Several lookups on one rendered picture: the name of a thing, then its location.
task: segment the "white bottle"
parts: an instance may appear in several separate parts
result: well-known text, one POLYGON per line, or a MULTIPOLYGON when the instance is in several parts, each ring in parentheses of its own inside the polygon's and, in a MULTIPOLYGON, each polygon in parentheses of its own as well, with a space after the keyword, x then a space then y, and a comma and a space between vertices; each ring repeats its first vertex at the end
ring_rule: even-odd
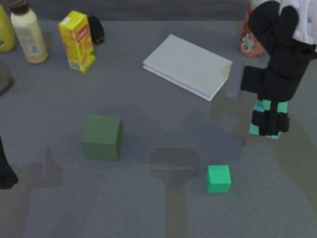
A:
POLYGON ((29 63, 42 63, 48 56, 38 19, 27 0, 13 0, 10 3, 11 22, 17 38, 29 63))

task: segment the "plastic bottle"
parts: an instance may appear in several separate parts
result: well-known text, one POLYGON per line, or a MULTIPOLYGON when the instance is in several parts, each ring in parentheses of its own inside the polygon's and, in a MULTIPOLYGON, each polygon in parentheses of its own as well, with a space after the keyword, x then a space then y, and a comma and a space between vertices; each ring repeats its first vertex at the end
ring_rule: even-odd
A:
POLYGON ((0 53, 14 48, 14 31, 11 23, 0 4, 0 53))
POLYGON ((249 16, 252 11, 259 6, 260 4, 266 2, 268 0, 250 0, 247 15, 243 24, 240 41, 239 41, 239 50, 241 54, 248 57, 258 57, 264 54, 265 50, 260 44, 260 42, 256 39, 256 37, 252 34, 251 30, 248 27, 249 16))
POLYGON ((11 22, 29 63, 42 63, 48 56, 43 35, 34 11, 27 0, 12 0, 11 22))

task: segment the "table surface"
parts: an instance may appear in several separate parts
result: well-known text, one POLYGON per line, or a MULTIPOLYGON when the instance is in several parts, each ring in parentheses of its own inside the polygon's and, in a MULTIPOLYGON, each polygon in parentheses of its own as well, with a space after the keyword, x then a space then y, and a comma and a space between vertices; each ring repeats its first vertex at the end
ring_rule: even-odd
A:
POLYGON ((169 34, 230 60, 241 22, 104 22, 85 74, 68 68, 57 22, 41 22, 50 58, 1 54, 15 79, 0 99, 0 133, 20 177, 0 191, 2 238, 317 237, 316 67, 289 103, 278 141, 248 134, 254 95, 207 102, 142 69, 169 34), (87 115, 120 116, 119 162, 84 158, 87 115), (207 194, 207 165, 228 164, 228 194, 207 194))

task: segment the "yellow bottle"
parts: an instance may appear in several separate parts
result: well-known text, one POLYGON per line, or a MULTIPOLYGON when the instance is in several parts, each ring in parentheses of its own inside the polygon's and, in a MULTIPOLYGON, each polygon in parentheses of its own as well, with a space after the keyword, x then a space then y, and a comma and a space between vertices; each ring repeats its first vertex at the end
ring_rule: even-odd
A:
POLYGON ((0 53, 11 51, 14 48, 14 31, 10 21, 0 5, 0 53))

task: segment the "teal cube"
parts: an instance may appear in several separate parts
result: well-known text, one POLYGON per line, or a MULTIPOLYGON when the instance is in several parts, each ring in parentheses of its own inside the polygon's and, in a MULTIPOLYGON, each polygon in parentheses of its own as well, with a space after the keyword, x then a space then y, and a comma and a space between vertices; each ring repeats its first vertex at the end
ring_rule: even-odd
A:
POLYGON ((210 165, 207 168, 208 193, 228 192, 231 187, 231 176, 228 165, 210 165))
POLYGON ((88 116, 82 137, 85 157, 90 160, 119 160, 122 137, 120 117, 88 116))

